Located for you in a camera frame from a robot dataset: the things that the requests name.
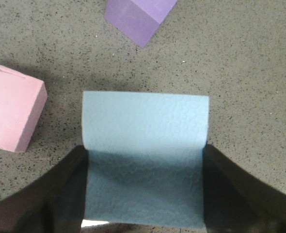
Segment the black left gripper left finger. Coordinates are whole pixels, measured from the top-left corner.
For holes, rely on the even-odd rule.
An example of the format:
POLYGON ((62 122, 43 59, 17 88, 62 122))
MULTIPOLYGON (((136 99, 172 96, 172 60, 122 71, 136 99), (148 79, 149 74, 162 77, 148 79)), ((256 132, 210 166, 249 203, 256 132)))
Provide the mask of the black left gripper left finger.
POLYGON ((0 201, 0 233, 79 233, 85 210, 88 152, 73 148, 27 187, 0 201))

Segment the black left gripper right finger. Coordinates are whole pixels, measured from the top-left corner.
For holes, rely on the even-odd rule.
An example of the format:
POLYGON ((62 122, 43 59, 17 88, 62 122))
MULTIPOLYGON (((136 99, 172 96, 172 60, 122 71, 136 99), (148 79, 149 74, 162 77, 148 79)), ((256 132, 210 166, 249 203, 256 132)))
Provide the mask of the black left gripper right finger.
POLYGON ((214 146, 203 150, 204 221, 209 233, 286 233, 286 194, 214 146))

